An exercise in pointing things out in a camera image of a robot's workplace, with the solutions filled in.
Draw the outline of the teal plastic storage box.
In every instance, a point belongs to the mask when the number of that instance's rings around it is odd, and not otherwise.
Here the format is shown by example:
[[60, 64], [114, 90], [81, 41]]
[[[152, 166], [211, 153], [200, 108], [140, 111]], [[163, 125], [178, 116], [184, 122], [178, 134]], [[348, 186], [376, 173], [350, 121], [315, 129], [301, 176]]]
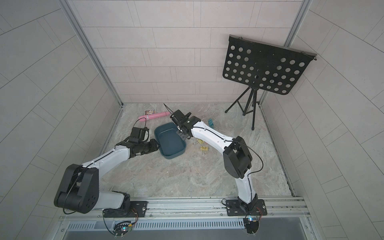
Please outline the teal plastic storage box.
[[187, 144], [177, 131], [178, 128], [174, 123], [161, 125], [154, 131], [156, 141], [160, 144], [160, 153], [167, 160], [184, 154], [186, 150]]

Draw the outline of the teal binder clip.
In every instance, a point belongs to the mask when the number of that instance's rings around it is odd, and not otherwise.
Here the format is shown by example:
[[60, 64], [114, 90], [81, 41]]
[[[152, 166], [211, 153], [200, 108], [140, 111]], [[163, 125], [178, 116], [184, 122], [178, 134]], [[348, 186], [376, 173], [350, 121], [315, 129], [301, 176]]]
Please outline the teal binder clip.
[[212, 119], [209, 119], [208, 123], [209, 123], [210, 128], [214, 128], [214, 123], [213, 123]]

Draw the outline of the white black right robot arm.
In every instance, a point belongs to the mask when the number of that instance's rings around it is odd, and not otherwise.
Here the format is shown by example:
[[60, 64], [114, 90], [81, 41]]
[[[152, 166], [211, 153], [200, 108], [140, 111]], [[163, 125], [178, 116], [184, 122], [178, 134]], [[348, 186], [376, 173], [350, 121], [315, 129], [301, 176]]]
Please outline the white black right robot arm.
[[232, 138], [221, 134], [196, 117], [182, 121], [176, 117], [171, 119], [178, 127], [182, 138], [200, 139], [222, 154], [226, 171], [236, 181], [240, 204], [251, 209], [258, 197], [251, 180], [253, 158], [244, 139], [240, 136]]

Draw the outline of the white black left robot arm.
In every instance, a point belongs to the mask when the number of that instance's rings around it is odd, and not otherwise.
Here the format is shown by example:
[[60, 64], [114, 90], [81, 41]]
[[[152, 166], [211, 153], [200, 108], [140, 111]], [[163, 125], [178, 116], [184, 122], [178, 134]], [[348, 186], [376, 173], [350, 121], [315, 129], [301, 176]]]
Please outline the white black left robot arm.
[[82, 214], [101, 209], [108, 218], [128, 216], [132, 212], [130, 195], [101, 191], [100, 180], [117, 165], [159, 147], [155, 139], [140, 142], [127, 138], [92, 161], [68, 166], [54, 198], [55, 207]]

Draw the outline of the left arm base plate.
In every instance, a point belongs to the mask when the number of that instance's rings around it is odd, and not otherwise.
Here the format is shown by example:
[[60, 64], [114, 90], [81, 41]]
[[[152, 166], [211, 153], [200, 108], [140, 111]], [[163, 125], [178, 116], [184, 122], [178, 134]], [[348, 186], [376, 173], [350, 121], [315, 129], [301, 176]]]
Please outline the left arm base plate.
[[105, 218], [143, 218], [146, 214], [148, 201], [124, 202], [119, 209], [104, 209]]

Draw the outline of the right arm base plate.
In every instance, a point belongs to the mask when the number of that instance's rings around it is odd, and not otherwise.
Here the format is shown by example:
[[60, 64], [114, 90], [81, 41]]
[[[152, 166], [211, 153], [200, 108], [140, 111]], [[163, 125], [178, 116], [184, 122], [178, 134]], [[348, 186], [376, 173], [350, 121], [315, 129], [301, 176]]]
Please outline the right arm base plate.
[[247, 204], [237, 198], [236, 200], [222, 199], [222, 205], [227, 209], [227, 215], [233, 216], [266, 216], [268, 214], [265, 201], [256, 196]]

